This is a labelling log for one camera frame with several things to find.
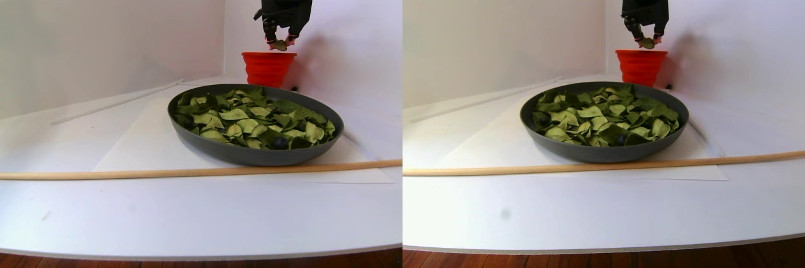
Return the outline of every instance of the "dark round ball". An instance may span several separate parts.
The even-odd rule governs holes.
[[[284,137],[274,138],[274,141],[271,142],[271,147],[274,147],[274,150],[287,150],[288,139]]]
[[[621,135],[618,135],[618,139],[616,140],[618,145],[626,144],[626,138],[628,138],[628,136],[629,135],[626,135],[625,133],[622,133]]]

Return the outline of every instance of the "white paper sheet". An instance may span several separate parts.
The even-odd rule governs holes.
[[[518,167],[519,165],[579,164],[544,150],[534,144],[520,122],[520,109],[533,95],[512,105],[498,118],[452,150],[432,168]],[[687,128],[666,150],[643,161],[711,158],[702,138]],[[701,167],[668,167],[642,170],[600,170],[573,173],[546,173],[540,177],[606,177],[623,179],[695,179],[722,180],[729,178],[717,165]]]
[[[170,99],[154,99],[109,151],[94,171],[178,170],[238,167],[214,159],[185,145],[166,113]],[[327,153],[307,164],[344,164],[367,160],[353,142],[340,138]],[[390,184],[394,182],[377,168],[298,174],[227,176],[219,179],[262,182],[330,182],[330,184]]]

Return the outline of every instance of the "white table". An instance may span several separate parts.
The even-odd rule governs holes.
[[[83,118],[55,121],[130,95],[0,121],[3,171],[90,171],[152,99],[190,82]],[[400,119],[328,102],[357,140],[400,158]],[[233,182],[216,177],[101,181],[0,181],[0,253],[69,259],[281,259],[402,245],[402,167],[393,184]]]
[[[575,81],[619,81],[590,76]],[[408,109],[411,119],[494,95]],[[805,127],[773,113],[679,96],[727,156],[805,149]],[[438,160],[521,96],[409,123],[405,168]],[[410,250],[557,254],[672,250],[805,233],[805,160],[722,165],[728,181],[534,176],[404,177]]]

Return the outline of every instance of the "bowl rim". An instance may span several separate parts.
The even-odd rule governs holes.
[[[174,129],[182,129],[182,130],[184,130],[184,132],[189,133],[190,135],[198,136],[198,138],[203,138],[203,139],[208,140],[210,142],[216,142],[218,145],[221,145],[222,147],[232,147],[233,150],[245,150],[245,151],[255,151],[255,152],[265,152],[265,153],[272,153],[273,152],[273,153],[286,153],[286,154],[289,154],[289,153],[294,153],[294,152],[302,152],[302,151],[306,151],[306,150],[316,150],[316,149],[319,149],[319,148],[330,148],[333,144],[336,143],[336,140],[338,140],[343,135],[344,130],[346,128],[346,125],[344,125],[344,119],[341,118],[340,114],[338,112],[336,112],[336,110],[331,108],[330,105],[327,105],[327,104],[325,104],[325,103],[323,103],[321,101],[318,101],[318,99],[311,98],[311,96],[302,95],[302,94],[299,94],[299,93],[297,93],[296,95],[302,96],[303,98],[308,98],[311,101],[316,101],[319,104],[322,104],[325,107],[327,107],[328,109],[332,110],[333,113],[337,116],[337,118],[341,121],[340,123],[343,124],[343,125],[342,125],[340,130],[336,129],[336,136],[334,136],[333,139],[331,139],[330,141],[325,142],[323,144],[316,145],[315,147],[305,147],[305,148],[294,149],[294,150],[270,150],[270,149],[264,150],[264,149],[253,149],[253,148],[250,148],[250,147],[240,147],[239,145],[229,145],[229,144],[226,144],[224,142],[219,142],[219,141],[215,141],[215,140],[210,139],[210,138],[202,137],[201,135],[196,135],[195,133],[191,132],[190,130],[185,129],[183,125],[180,125],[179,122],[176,121],[176,118],[175,118],[175,116],[173,116],[172,112],[170,112],[170,105],[172,105],[175,102],[178,102],[179,96],[181,96],[185,92],[190,92],[190,91],[195,90],[195,89],[201,89],[202,87],[213,87],[213,86],[224,86],[224,85],[226,85],[226,86],[240,85],[240,86],[249,86],[249,87],[253,87],[253,88],[254,87],[263,87],[264,89],[273,89],[273,90],[280,90],[282,92],[291,92],[291,91],[286,91],[286,90],[283,90],[283,89],[278,89],[278,87],[267,87],[267,86],[256,85],[256,84],[207,84],[207,85],[202,85],[202,86],[198,86],[198,87],[193,87],[193,89],[186,90],[184,92],[179,93],[176,96],[173,96],[173,98],[170,99],[170,102],[167,105],[167,108],[166,108],[167,109],[167,115],[170,118],[170,122],[173,123]]]
[[[539,96],[543,95],[546,92],[549,92],[549,91],[552,91],[552,90],[555,90],[555,89],[560,89],[561,87],[567,87],[567,86],[573,85],[573,84],[621,84],[621,85],[624,85],[624,84],[629,84],[629,83],[622,83],[622,82],[618,82],[618,81],[585,81],[585,82],[580,82],[580,83],[564,84],[564,85],[561,85],[561,86],[558,86],[558,87],[553,87],[553,89],[547,89],[547,90],[545,90],[543,92],[538,93],[537,95],[534,95],[532,98],[527,99],[527,101],[525,103],[523,103],[523,106],[520,107],[520,122],[523,122],[523,126],[525,126],[526,129],[530,133],[535,133],[535,135],[540,136],[540,138],[543,138],[544,141],[546,141],[547,143],[555,143],[556,145],[563,145],[563,147],[572,147],[572,148],[575,147],[575,148],[578,148],[578,149],[590,150],[591,148],[595,148],[596,150],[603,150],[603,149],[618,149],[618,148],[622,149],[622,148],[626,148],[626,147],[638,147],[639,145],[649,145],[649,144],[653,144],[655,142],[661,142],[663,140],[666,140],[666,139],[670,138],[671,136],[681,135],[682,130],[685,127],[687,127],[688,119],[690,119],[690,117],[689,117],[690,111],[687,110],[687,105],[685,105],[684,102],[682,102],[679,98],[676,98],[675,96],[670,95],[670,94],[666,93],[663,90],[655,89],[654,87],[647,87],[648,89],[654,89],[654,90],[657,90],[659,92],[666,93],[666,95],[668,95],[668,96],[672,96],[672,98],[674,98],[677,101],[679,101],[679,103],[682,104],[682,107],[685,108],[685,111],[686,111],[686,113],[688,115],[688,118],[686,120],[684,120],[683,122],[681,122],[681,124],[679,124],[679,129],[676,130],[675,132],[673,132],[671,135],[667,135],[666,137],[663,137],[663,138],[655,140],[655,141],[641,143],[641,144],[635,144],[635,145],[615,145],[615,147],[593,147],[592,145],[575,145],[575,144],[569,144],[569,143],[565,143],[565,142],[555,141],[555,140],[553,140],[551,138],[547,138],[545,135],[541,135],[541,133],[537,133],[537,131],[535,131],[534,129],[531,129],[531,127],[528,126],[528,123],[526,122],[526,120],[523,119],[523,113],[524,113],[524,111],[526,109],[528,109],[529,112],[533,112],[533,108],[531,108],[531,109],[527,108],[526,104],[528,104],[533,99],[538,98]]]

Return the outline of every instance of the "wooden floor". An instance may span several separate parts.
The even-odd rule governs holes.
[[[699,250],[484,255],[403,250],[405,268],[805,268],[805,238]]]
[[[230,260],[229,262],[116,262],[115,260],[69,260],[0,254],[0,268],[252,268],[324,267],[392,268],[402,267],[401,248],[362,254],[287,260]]]

